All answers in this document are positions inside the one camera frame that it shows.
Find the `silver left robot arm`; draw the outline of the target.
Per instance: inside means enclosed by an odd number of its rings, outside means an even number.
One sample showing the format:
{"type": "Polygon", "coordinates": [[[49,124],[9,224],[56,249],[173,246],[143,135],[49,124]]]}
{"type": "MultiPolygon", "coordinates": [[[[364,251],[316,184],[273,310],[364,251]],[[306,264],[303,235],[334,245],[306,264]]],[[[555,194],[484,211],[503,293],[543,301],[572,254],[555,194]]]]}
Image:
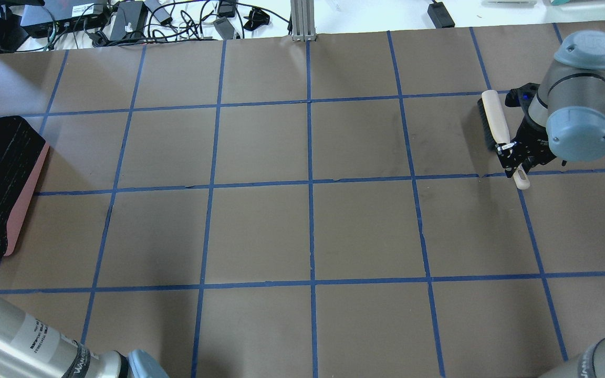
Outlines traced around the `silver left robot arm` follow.
{"type": "Polygon", "coordinates": [[[166,377],[150,354],[94,354],[0,298],[0,377],[166,377]]]}

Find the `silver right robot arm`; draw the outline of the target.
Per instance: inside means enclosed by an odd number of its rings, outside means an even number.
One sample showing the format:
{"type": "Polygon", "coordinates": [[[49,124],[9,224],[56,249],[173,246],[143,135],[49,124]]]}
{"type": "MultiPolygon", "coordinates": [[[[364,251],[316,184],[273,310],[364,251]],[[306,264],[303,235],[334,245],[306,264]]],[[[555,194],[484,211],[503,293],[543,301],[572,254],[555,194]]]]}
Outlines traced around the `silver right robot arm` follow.
{"type": "Polygon", "coordinates": [[[605,157],[605,32],[570,34],[541,83],[511,89],[505,100],[488,89],[477,105],[487,148],[521,189],[535,166],[605,157]]]}

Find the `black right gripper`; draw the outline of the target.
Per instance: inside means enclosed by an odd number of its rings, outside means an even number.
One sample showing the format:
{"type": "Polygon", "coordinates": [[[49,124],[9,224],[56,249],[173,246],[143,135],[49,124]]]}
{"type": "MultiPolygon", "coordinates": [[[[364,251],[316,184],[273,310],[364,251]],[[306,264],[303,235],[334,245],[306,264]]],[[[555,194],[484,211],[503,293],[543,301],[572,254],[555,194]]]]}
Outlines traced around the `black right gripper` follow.
{"type": "Polygon", "coordinates": [[[547,165],[556,156],[548,145],[547,130],[540,126],[529,115],[529,108],[533,101],[540,105],[537,96],[539,84],[527,83],[514,88],[506,94],[505,105],[509,108],[520,108],[523,119],[518,127],[516,136],[508,143],[497,143],[495,153],[501,163],[506,177],[511,179],[517,172],[519,165],[528,174],[538,165],[547,165]]]}

